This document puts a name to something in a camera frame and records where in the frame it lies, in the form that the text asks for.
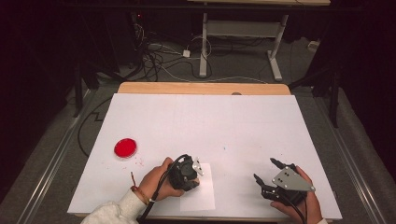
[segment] red petri dish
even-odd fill
[[[114,146],[114,153],[120,158],[130,158],[136,152],[136,141],[131,138],[121,139]]]

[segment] white table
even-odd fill
[[[235,91],[250,94],[230,95]],[[68,213],[86,215],[101,203],[118,201],[132,185],[131,171],[139,183],[165,157],[187,153],[200,157],[201,186],[155,203],[148,218],[287,220],[261,196],[253,177],[272,185],[279,169],[270,158],[303,167],[314,180],[323,216],[341,218],[299,106],[285,85],[127,83],[119,92],[142,93],[113,97]],[[113,148],[126,137],[136,141],[137,152],[120,161]]]
[[[258,4],[258,5],[304,5],[328,6],[330,0],[189,0],[192,2],[211,3],[236,3],[236,4]],[[231,35],[231,36],[253,36],[253,37],[274,37],[275,43],[272,50],[267,50],[267,56],[276,81],[282,81],[282,75],[276,62],[276,53],[282,40],[283,32],[289,15],[283,15],[281,22],[257,22],[257,21],[212,21],[204,13],[202,31],[202,53],[200,61],[200,77],[206,77],[207,46],[208,35]]]

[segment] floor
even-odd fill
[[[186,46],[156,42],[149,47],[153,58],[145,59],[145,69],[130,80],[275,83],[265,55],[272,47],[272,39],[213,38],[211,41],[208,78],[197,75],[199,62],[193,58],[200,54],[195,46],[190,48],[191,59],[179,59]],[[289,84],[304,76],[315,55],[307,49],[308,43],[301,39],[281,44],[276,56],[283,75],[281,83]],[[161,64],[161,70],[155,71],[159,67],[154,68],[153,61]],[[132,70],[133,67],[124,66],[121,74],[126,76]],[[0,223],[79,223],[82,220],[66,211],[87,161],[84,153],[89,154],[106,115],[106,99],[120,85],[104,74],[98,74],[98,80],[98,90],[85,91],[84,108],[77,118],[73,117],[75,98],[70,92],[69,104],[48,127],[1,203]],[[297,98],[343,215],[342,220],[334,223],[390,223],[396,218],[396,207],[392,203],[396,199],[394,181],[342,90],[338,129],[328,120],[327,98],[312,97],[309,87],[296,88],[292,94]]]

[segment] person's arm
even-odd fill
[[[299,167],[297,166],[297,172],[298,174],[308,181],[310,184],[312,184],[311,178]],[[315,195],[315,192],[308,191],[306,194],[306,199],[305,202],[301,202],[300,204],[297,205],[297,208],[301,211],[302,214],[305,215],[305,204],[306,203],[306,213],[307,213],[307,224],[326,224],[327,221],[325,218],[322,217],[321,211],[320,211],[320,204],[317,198],[317,195]],[[293,219],[295,223],[303,223],[301,220],[300,216],[297,214],[297,212],[291,207],[291,206],[286,206],[283,203],[280,202],[271,202],[271,206],[279,210],[280,212],[288,215]]]
[[[158,182],[173,161],[166,158],[161,166],[154,167],[145,175],[139,190],[130,189],[118,203],[109,202],[98,206],[92,213],[82,221],[83,224],[100,223],[136,223],[136,218],[140,212],[146,208],[147,199],[151,197],[157,188]],[[163,182],[156,201],[160,201],[169,196],[179,197],[183,195],[182,189],[173,189],[168,179]]]

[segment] dark background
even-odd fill
[[[332,5],[341,7],[362,3],[332,1]],[[338,59],[342,66],[341,87],[395,178],[396,28],[391,12],[395,7],[390,1],[369,1],[364,5],[367,10],[359,16],[337,15],[331,23],[329,18],[308,14],[290,16],[284,37],[289,42],[302,36],[322,39],[308,75],[328,61]],[[5,81],[1,88],[5,103],[0,117],[2,200],[47,125],[67,104],[69,99],[65,96],[73,87],[77,62],[90,60],[118,71],[120,64],[136,58],[122,51],[134,47],[134,34],[125,29],[130,24],[128,13],[81,14],[57,7],[50,0],[3,1],[0,10],[0,74]],[[142,15],[148,29],[180,43],[198,35],[201,29],[197,14],[145,12]],[[170,30],[166,29],[169,23],[173,24]],[[170,36],[176,31],[178,36]],[[94,72],[85,69],[84,78],[89,80]]]

